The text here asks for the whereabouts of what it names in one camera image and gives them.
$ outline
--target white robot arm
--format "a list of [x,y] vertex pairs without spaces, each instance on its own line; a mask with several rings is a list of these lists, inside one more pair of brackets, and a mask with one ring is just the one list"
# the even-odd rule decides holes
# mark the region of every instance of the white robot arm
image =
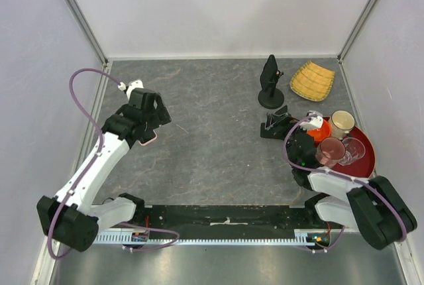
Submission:
[[[154,130],[171,121],[160,94],[143,88],[140,80],[130,83],[126,94],[129,102],[110,116],[101,129],[101,151],[98,152],[100,141],[97,140],[89,156],[66,185],[53,198],[43,196],[37,204],[41,225],[47,235],[55,212],[66,201],[53,238],[78,251],[88,249],[98,232],[130,221],[137,206],[144,205],[143,200],[128,194],[122,194],[104,205],[92,203],[112,169],[133,145],[136,142],[146,145],[153,141],[157,138]],[[86,170],[95,154],[97,158]],[[72,189],[83,171],[86,172],[81,181]]]

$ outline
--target black phone holder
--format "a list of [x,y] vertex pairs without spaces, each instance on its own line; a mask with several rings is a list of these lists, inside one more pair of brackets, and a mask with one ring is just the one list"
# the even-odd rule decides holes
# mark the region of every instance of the black phone holder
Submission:
[[260,75],[262,90],[259,92],[258,101],[263,107],[277,109],[284,104],[284,94],[276,88],[278,80],[283,74],[278,70],[276,57],[271,54]]

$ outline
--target gray metal floor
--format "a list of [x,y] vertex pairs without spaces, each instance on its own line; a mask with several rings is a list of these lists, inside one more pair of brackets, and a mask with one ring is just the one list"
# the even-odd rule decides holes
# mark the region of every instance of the gray metal floor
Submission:
[[[326,100],[315,103],[289,86],[308,59],[279,59],[278,87],[289,112],[303,117],[316,109],[352,111],[337,60],[313,59],[336,71]],[[259,105],[260,60],[147,60],[113,62],[111,74],[124,82],[141,78],[162,94],[172,122],[158,140],[134,148],[118,163],[96,202],[128,192],[147,204],[302,205],[313,194],[294,182],[282,160],[282,143],[259,137],[267,109]],[[125,96],[108,84],[99,122],[116,111]]]
[[346,234],[327,254],[278,246],[177,245],[146,253],[94,245],[56,265],[50,285],[402,285],[392,246]]

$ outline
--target yellow basket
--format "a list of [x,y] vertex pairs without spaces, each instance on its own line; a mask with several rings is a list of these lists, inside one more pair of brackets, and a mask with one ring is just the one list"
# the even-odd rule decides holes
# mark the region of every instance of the yellow basket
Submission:
[[309,61],[290,81],[291,89],[310,101],[323,101],[333,86],[335,72]]

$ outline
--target red round tray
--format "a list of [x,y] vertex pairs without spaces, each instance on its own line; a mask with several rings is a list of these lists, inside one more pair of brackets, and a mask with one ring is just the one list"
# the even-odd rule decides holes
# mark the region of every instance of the red round tray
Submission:
[[348,166],[341,166],[340,164],[336,164],[333,167],[333,170],[341,172],[342,174],[348,174],[349,176],[369,178],[374,171],[374,167],[376,166],[376,154],[374,152],[374,148],[372,147],[368,137],[358,127],[355,126],[350,131],[349,135],[362,141],[365,146],[365,156],[353,164],[349,164]]

